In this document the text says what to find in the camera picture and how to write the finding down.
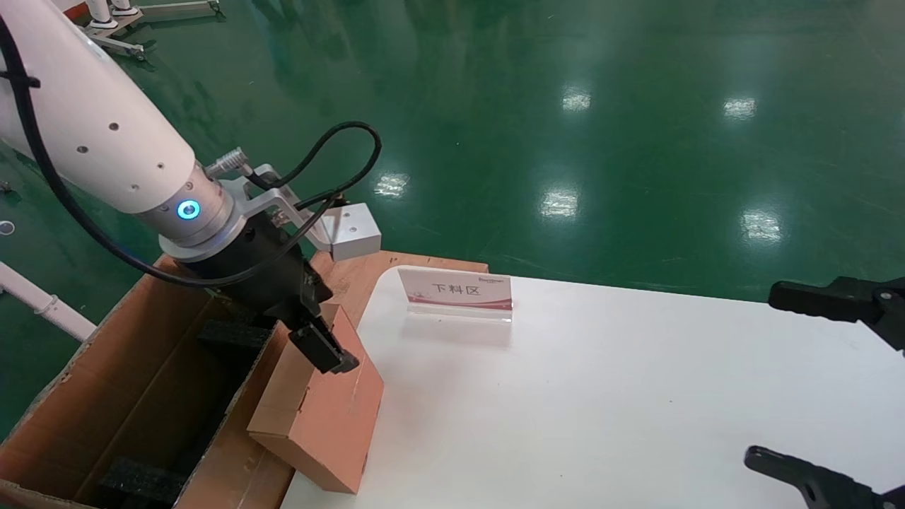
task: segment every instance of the led ring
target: led ring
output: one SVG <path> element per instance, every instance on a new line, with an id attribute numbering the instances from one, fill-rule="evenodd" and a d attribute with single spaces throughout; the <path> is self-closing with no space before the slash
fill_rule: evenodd
<path id="1" fill-rule="evenodd" d="M 183 219 L 195 219 L 201 214 L 201 206 L 194 200 L 186 200 L 179 204 L 176 213 Z"/>

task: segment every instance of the robotic arm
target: robotic arm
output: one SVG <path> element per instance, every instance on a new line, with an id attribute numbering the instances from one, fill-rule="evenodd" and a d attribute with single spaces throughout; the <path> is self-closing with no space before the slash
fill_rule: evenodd
<path id="1" fill-rule="evenodd" d="M 319 304 L 332 292 L 298 241 L 306 235 L 337 260 L 380 249 L 366 205 L 330 208 L 376 163 L 381 143 L 370 126 L 339 124 L 285 178 L 269 165 L 252 168 L 240 149 L 205 168 L 135 83 L 49 0 L 0 2 L 0 50 L 0 139 L 37 161 L 54 194 L 95 240 L 147 274 L 222 288 L 282 320 L 293 344 L 322 372 L 357 366 L 320 319 Z M 289 182 L 345 129 L 371 134 L 370 160 L 342 186 L 299 201 Z M 241 176 L 220 179 L 233 171 Z M 61 178 L 140 218 L 159 233 L 163 251 L 197 277 L 168 274 L 116 247 Z M 263 192 L 252 197 L 254 187 Z M 274 208 L 279 212 L 271 217 Z M 293 235 L 282 229 L 290 222 L 298 228 Z"/>

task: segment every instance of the red stripe on sign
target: red stripe on sign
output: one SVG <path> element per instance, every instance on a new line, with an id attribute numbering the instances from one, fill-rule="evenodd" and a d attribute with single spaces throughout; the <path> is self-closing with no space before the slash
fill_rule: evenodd
<path id="1" fill-rule="evenodd" d="M 496 309 L 504 311 L 512 310 L 512 299 L 503 299 L 501 301 L 491 301 L 488 303 L 448 303 L 444 301 L 432 301 L 431 299 L 425 299 L 424 297 L 415 297 L 414 295 L 408 295 L 408 302 L 417 304 L 434 304 L 439 306 L 453 306 L 460 308 Z"/>

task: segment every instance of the cardboard box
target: cardboard box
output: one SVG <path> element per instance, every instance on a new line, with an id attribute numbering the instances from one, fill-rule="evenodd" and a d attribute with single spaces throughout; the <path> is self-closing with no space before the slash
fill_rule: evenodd
<path id="1" fill-rule="evenodd" d="M 340 306 L 323 316 L 357 369 L 322 374 L 295 348 L 282 351 L 248 431 L 324 490 L 358 492 L 384 381 Z"/>
<path id="2" fill-rule="evenodd" d="M 178 273 L 167 258 L 157 265 Z M 0 504 L 115 506 L 99 481 L 127 457 L 182 463 L 176 509 L 278 507 L 292 468 L 246 428 L 288 335 L 278 325 L 237 374 L 195 339 L 208 319 L 231 316 L 204 291 L 141 278 L 0 445 Z"/>

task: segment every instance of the green floor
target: green floor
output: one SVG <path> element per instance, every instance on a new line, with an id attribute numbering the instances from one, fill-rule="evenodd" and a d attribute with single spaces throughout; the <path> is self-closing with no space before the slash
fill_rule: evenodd
<path id="1" fill-rule="evenodd" d="M 540 278 L 763 301 L 779 279 L 905 274 L 901 0 L 224 0 L 120 62 L 203 162 L 286 170 L 330 125 L 385 150 L 349 196 L 385 249 Z M 296 189 L 339 182 L 367 136 Z M 138 273 L 0 149 L 10 264 L 95 321 Z M 151 260 L 156 239 L 85 200 Z M 0 434 L 75 350 L 0 295 Z"/>

